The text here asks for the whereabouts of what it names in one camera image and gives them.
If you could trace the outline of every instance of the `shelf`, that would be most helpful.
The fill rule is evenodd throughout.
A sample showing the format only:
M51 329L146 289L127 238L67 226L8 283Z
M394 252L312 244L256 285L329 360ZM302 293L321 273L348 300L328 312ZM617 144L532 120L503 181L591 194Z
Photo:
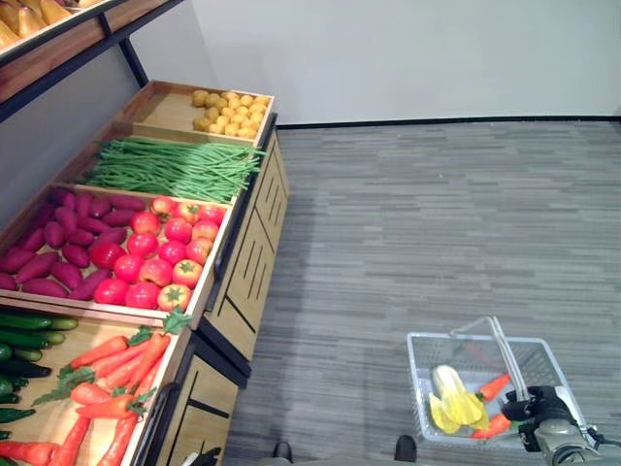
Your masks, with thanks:
M0 122L183 0L104 0L0 52Z

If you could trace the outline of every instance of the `produce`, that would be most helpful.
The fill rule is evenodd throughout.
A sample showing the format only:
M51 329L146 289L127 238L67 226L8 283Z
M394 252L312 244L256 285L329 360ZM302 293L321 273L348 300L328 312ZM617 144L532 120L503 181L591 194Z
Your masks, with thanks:
M38 18L43 18L43 13L41 12L41 0L19 0L19 2L36 13Z
M79 405L94 405L110 401L113 397L95 383L83 382L71 390L70 398Z
M511 382L511 376L509 374L502 374L493 381L482 386L478 390L478 398L486 403L495 400L509 382Z
M125 294L128 288L129 284L123 280L105 279L97 285L93 297L96 303L122 306L125 304Z
M145 209L145 203L135 197L130 196L109 196L108 200L115 209L127 210L134 212L142 212Z
M28 7L21 7L17 14L17 18L19 21L17 34L22 39L46 27L43 20Z
M54 211L54 216L65 229L66 233L78 228L78 216L68 207L57 207Z
M109 373L118 369L120 366L130 361L134 357L143 353L147 348L148 342L142 342L135 347L129 347L125 351L113 354L112 356L102 357L91 364L91 368L95 371L97 378L104 378Z
M477 429L471 435L472 439L489 439L496 435L502 434L509 430L511 427L511 421L508 420L505 415L499 413L489 420L487 428Z
M173 280L173 266L162 259L150 259L140 268L139 280L166 286Z
M187 244L192 239L192 225L183 218L171 218L164 225L164 235L170 241Z
M76 289L82 282L82 272L74 264L56 262L51 266L51 275L69 289Z
M70 366L74 369L78 369L81 366L87 366L91 362L101 359L102 357L110 356L127 350L127 338L125 337L113 337L110 340L105 341L101 345L89 349L82 353L78 357L74 358L70 362Z
M6 361L13 355L11 347L0 343L0 361Z
M205 238L199 238L198 240L190 241L185 247L185 255L188 259L197 262L200 265L205 265L207 257L212 250L213 243Z
M203 107L205 100L209 97L209 93L206 90L197 89L192 92L192 105L194 107Z
M132 377L132 373L140 366L141 357L142 355L136 356L110 372L105 378L106 387L114 390L127 385Z
M12 37L15 37L15 40L13 42L19 40L19 37L17 35L17 32L19 30L18 12L18 7L11 5L9 2L0 2L0 20L5 22L5 24L10 29L10 33L13 34Z
M22 387L28 386L29 384L29 380L26 379L25 377L9 376L9 375L6 377L9 378L9 380L13 384L13 387L16 389L16 391Z
M258 152L223 144L130 138L102 143L87 183L102 187L229 202L258 170Z
M134 217L134 211L129 209L111 211L104 215L102 220L109 226L128 226L132 218Z
M55 0L41 0L41 13L43 14L43 20L47 24L54 24L65 17L71 16L71 14L62 8Z
M205 118L207 118L209 121L215 121L215 119L218 118L219 115L220 112L216 107L211 107L205 111Z
M36 254L30 250L15 248L0 259L0 269L9 274L16 274L24 265L35 257L35 255Z
M125 241L125 238L127 238L127 230L125 228L122 228L120 226L115 228L109 227L107 231L104 231L97 237L97 239L91 245L91 248L94 247L94 245L104 242L121 245Z
M93 294L97 285L105 279L108 279L112 275L112 272L108 269L96 270L69 293L69 298L80 299L82 301L88 301L93 298Z
M78 201L77 201L76 195L73 192L69 191L63 197L62 205L63 205L63 207L66 207L70 211L75 212L76 211L77 202Z
M72 245L78 245L86 248L89 246L95 237L92 233L86 230L76 228L74 231L67 232L67 243Z
M198 221L199 210L200 206L198 204L181 202L177 204L174 216L177 218L183 218L185 221L193 225Z
M215 241L218 226L210 220L200 220L192 228L192 240L205 238L206 240Z
M210 124L210 126L208 128L208 133L224 134L224 126L221 125L221 124L212 123L212 124Z
M121 246L109 241L102 241L90 250L90 260L100 269L113 269L114 263L125 251Z
M138 388L136 389L136 393L135 393L136 396L146 395L151 390L151 387L153 386L153 382L155 382L155 376L157 375L157 371L159 370L159 366L161 364L162 364L162 359L160 358L157 361L157 363L155 363L153 367L151 367L151 369L148 371L147 376L143 379L142 382L140 382L140 385L138 385Z
M0 442L0 456L25 461L32 466L48 466L59 449L51 442Z
M144 260L139 255L125 254L122 255L114 263L114 274L117 278L127 282L136 283L140 268L143 266Z
M8 361L0 361L0 373L35 379L47 377L51 374L51 369L49 367L38 366L37 364L27 361L16 361L14 359L9 359Z
M147 376L148 371L152 369L159 358L164 354L164 351L166 351L170 343L171 337L169 335L162 335L159 333L153 334L148 341L145 352L140 356L140 365L132 373L132 377L129 380L130 387L138 387L140 382Z
M107 225L103 221L98 220L97 218L91 218L90 216L79 216L78 227L81 228L82 230L90 231L93 234L100 235L100 237L97 238L98 240L101 238L102 235L106 234L109 230L116 230L116 228L111 228L109 225Z
M192 127L196 131L207 131L207 128L210 125L210 119L206 116L197 116L192 120Z
M90 204L93 202L93 196L89 192L79 192L76 195L76 213L78 214L79 225L80 217L90 216Z
M129 253L142 258L153 257L157 247L157 237L152 233L135 233L127 240Z
M168 220L173 216L173 212L177 207L177 203L167 196L158 196L151 201L149 211L152 214L157 215L160 220Z
M43 353L38 349L22 349L15 348L14 351L15 359L21 359L22 361L28 362L37 362L43 357Z
M8 395L0 395L0 403L16 405L21 401L21 398L15 395L14 393L9 393Z
M17 283L25 283L49 275L51 266L58 260L58 252L44 252L30 259L15 276Z
M48 340L39 334L30 334L16 330L0 328L0 343L17 348L44 350L49 347Z
M60 345L65 341L65 335L61 332L55 332L53 330L44 330L37 332L37 335L44 337L48 340L50 345Z
M150 233L156 236L160 228L159 218L151 212L138 212L132 218L134 233Z
M159 289L159 286L150 282L133 284L125 295L125 305L132 308L157 309Z
M69 296L67 291L60 283L47 279L33 279L21 286L24 293L43 294L54 298L66 298Z
M239 123L229 123L224 126L224 134L226 136L237 136L237 132L240 130Z
M133 414L127 419L121 419L116 424L113 442L97 466L120 466L137 423L138 415Z
M20 330L41 330L51 327L51 319L43 316L24 316L7 313L2 310L0 314L0 327L17 328Z
M483 404L475 396L468 396L455 369L447 365L438 366L432 372L432 379L445 413L453 422L468 425L481 419L485 413Z
M194 288L201 278L203 267L193 260L183 260L173 269L173 283Z
M157 255L174 266L186 258L185 244L179 241L168 241L159 247Z
M65 243L65 229L57 221L51 221L44 229L44 237L48 246L57 250Z
M187 309L192 290L184 284L169 284L164 286L157 296L157 305L162 311L170 312L175 306L182 311Z
M30 250L34 252L38 250L42 245L46 243L44 238L43 228L37 228L33 231L26 232L18 241L17 244L23 250Z
M95 218L103 218L113 208L110 201L105 197L96 197L90 203L90 214Z
M78 245L65 245L60 251L62 252L62 256L76 267L85 269L90 264L88 252Z
M73 317L52 317L51 329L52 330L73 330L78 327L78 320ZM45 338L49 338L49 332L42 332Z
M17 283L13 277L4 272L0 272L0 289L8 289L10 291L17 290Z
M0 423L13 422L35 414L35 410L14 410L13 408L0 408Z
M60 449L54 454L49 466L73 466L76 464L80 446L86 436L86 431L90 425L90 418L80 416L74 426L67 434Z
M0 374L0 396L10 395L13 391L13 384L9 378Z
M76 411L80 416L91 419L126 419L139 413L142 403L134 399L134 395L120 395L112 400L95 405L82 406Z

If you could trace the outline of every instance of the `gray carpet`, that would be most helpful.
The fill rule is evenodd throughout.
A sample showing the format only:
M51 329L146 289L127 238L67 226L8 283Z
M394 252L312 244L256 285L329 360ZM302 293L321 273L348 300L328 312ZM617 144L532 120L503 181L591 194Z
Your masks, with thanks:
M412 432L406 333L485 314L508 336L545 339L588 420L618 435L618 125L279 136L291 198L227 466L254 465L280 439L298 459L391 457ZM420 450L438 465L543 464Z

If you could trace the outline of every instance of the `black trim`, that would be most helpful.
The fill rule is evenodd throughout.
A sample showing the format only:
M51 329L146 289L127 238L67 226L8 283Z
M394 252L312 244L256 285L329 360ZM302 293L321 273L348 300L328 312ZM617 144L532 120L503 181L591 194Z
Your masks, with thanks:
M195 400L194 398L188 398L187 405L191 406L192 408L198 408L201 411L205 411L207 413L211 413L219 417L224 417L225 419L228 419L230 417L228 413L224 413L218 408L214 408L213 406L206 405L205 403Z
M229 381L241 388L245 388L247 378L232 366L231 362L228 361L224 355L216 351L211 345L208 345L207 342L196 333L192 333L190 341L194 344L194 351L197 356L207 362Z
M196 335L227 359L247 379L250 377L252 369L248 361L206 318L201 317ZM240 385L241 388L245 386L246 382Z
M106 3L105 5L102 5L102 7L105 6L105 7L111 8L119 3L122 3L122 1L123 0L118 0L118 1L112 0L110 3ZM160 15L163 15L168 10L175 7L182 1L184 0L169 0L168 2L160 5L159 7L155 7L153 10L139 17L134 22L131 22L125 25L124 27L118 29L116 32L112 32L112 35L110 37L106 37L101 42L98 42L97 44L91 46L90 48L81 51L77 55L74 55L69 60L61 63L56 68L49 71L47 74L43 75L41 78L39 78L34 83L29 84L27 87L25 87L21 91L17 92L13 96L5 100L4 102L0 103L0 122L4 121L5 119L13 115L18 110L28 105L35 98L39 97L41 94L46 92L48 89L50 89L57 83L64 80L66 77L68 77L75 71L79 70L82 66L88 63L90 60L99 56L104 51L108 50L109 48L119 44L121 41L127 39L132 33L136 32L138 29L143 27L145 24L153 21ZM92 18L92 17L97 16L103 10L107 10L108 8L100 9L100 8L94 7L92 11L88 11L87 13L84 13L84 15L88 15L87 18ZM56 26L57 28L61 29L60 32L57 32L56 34L51 34L51 35L48 35L48 33L42 34L41 36L37 36L37 37L32 38L29 41L26 41L22 46L19 46L17 50L13 50L13 49L8 50L7 55L0 55L0 66L7 64L9 61L25 54L27 51L35 49L43 42L46 42L47 40L49 40L51 37L57 36L58 34L64 32L70 27L73 27L79 24L80 22L82 22L82 20L72 21L72 19L69 18L67 19L66 22L63 22L62 24L59 24L58 26ZM52 31L55 31L56 27L52 28L49 31L49 33L51 33Z
M143 64L140 62L140 58L138 58L138 55L134 50L134 46L132 46L132 43L129 41L129 37L126 37L120 41L118 46L123 52L123 56L129 65L129 69L132 70L136 83L138 83L140 87L145 87L148 83L147 72L145 71L145 68L143 68Z
M455 118L382 119L377 121L339 121L333 123L279 124L277 129L355 128L360 126L400 126L406 124L493 123L502 121L610 121L621 123L621 116L464 116Z

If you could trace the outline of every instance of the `basket handle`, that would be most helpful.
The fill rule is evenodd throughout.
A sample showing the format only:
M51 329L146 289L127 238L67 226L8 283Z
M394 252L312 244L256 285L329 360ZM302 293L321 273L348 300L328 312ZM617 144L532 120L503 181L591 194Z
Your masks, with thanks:
M498 319L495 316L480 317L471 323L451 330L450 335L455 336L457 334L464 334L468 330L471 330L472 328L484 322L487 322L492 329L492 337L494 337L494 340L496 340L496 343L498 344L498 348L501 351L501 355L503 356L505 365L508 368L508 373L511 376L511 381L513 382L513 386L515 387L515 395L517 401L527 401L529 399L528 390L526 388L524 378L522 377L522 373L520 372L520 367L517 365L517 361L515 360L513 351L511 351L511 348L508 345L507 337L505 337L503 328L501 327L501 324L498 322Z

